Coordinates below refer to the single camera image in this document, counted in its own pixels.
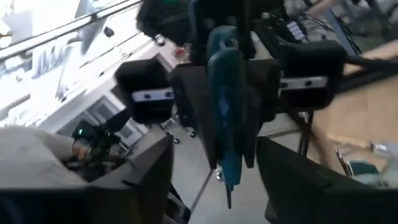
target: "wooden table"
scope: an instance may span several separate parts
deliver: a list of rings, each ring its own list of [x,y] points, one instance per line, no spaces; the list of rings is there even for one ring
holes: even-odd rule
[[[398,56],[398,40],[366,52],[367,58],[392,58]],[[345,75],[357,71],[359,67],[347,65]],[[323,154],[326,165],[342,173],[340,163],[335,156],[336,144],[328,138],[356,145],[367,142],[398,142],[398,76],[390,77],[362,88],[338,95],[332,104],[316,111],[313,128],[318,130],[325,145]],[[350,155],[349,159],[367,158],[379,169],[386,164],[383,159],[372,157],[362,151]],[[309,158],[322,163],[319,152],[311,146]]]

